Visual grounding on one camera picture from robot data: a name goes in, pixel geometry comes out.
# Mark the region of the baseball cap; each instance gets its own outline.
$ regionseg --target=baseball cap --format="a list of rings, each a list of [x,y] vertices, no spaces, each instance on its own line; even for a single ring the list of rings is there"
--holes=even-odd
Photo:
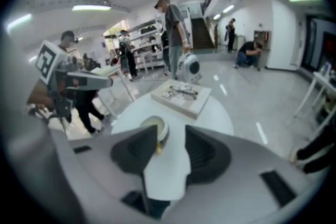
[[[63,40],[65,37],[70,37],[70,42],[75,42],[75,34],[74,32],[68,30],[62,33],[61,40]]]
[[[167,1],[168,3],[170,3],[170,0],[158,0],[158,1],[157,1],[157,4],[154,6],[154,8],[155,8],[155,9],[158,9],[158,5],[159,5],[159,3],[162,2],[162,1]]]

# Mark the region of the book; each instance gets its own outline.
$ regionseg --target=book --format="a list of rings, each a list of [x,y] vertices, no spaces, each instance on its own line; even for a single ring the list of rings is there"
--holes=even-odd
[[[177,80],[167,80],[150,95],[155,101],[197,120],[210,93],[210,88]]]

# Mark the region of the white tiled floor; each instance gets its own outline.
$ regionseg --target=white tiled floor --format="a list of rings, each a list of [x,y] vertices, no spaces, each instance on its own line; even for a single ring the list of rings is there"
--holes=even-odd
[[[294,119],[293,113],[308,90],[309,83],[293,72],[232,67],[233,62],[207,61],[201,63],[204,74],[200,84],[212,89],[215,97],[231,117],[235,135],[264,144],[258,132],[259,122],[267,139],[265,145],[283,158],[287,158],[293,146],[304,146],[316,123],[315,113],[306,105]],[[150,92],[168,79],[163,69],[149,70],[149,75],[140,73],[141,79],[128,82],[136,98]],[[114,83],[115,110],[121,113],[130,103],[123,85]],[[317,95],[315,91],[307,104]],[[105,133],[110,133],[106,126]]]

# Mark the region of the qr code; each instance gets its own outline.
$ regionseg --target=qr code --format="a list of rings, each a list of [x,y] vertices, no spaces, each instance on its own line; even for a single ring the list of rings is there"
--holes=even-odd
[[[36,61],[36,67],[41,71],[41,75],[47,79],[49,73],[52,72],[51,67],[53,66],[56,54],[46,45],[43,45],[38,59]]]

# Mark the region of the black slot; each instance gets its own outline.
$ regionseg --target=black slot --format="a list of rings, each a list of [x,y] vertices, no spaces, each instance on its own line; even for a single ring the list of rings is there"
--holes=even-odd
[[[276,171],[265,172],[260,174],[260,176],[281,207],[295,199],[296,194],[294,191]]]
[[[85,151],[89,151],[91,150],[92,148],[90,148],[89,146],[80,146],[80,147],[75,147],[73,149],[73,151],[76,153],[76,154],[79,154],[79,153],[82,153],[82,152],[85,152]]]

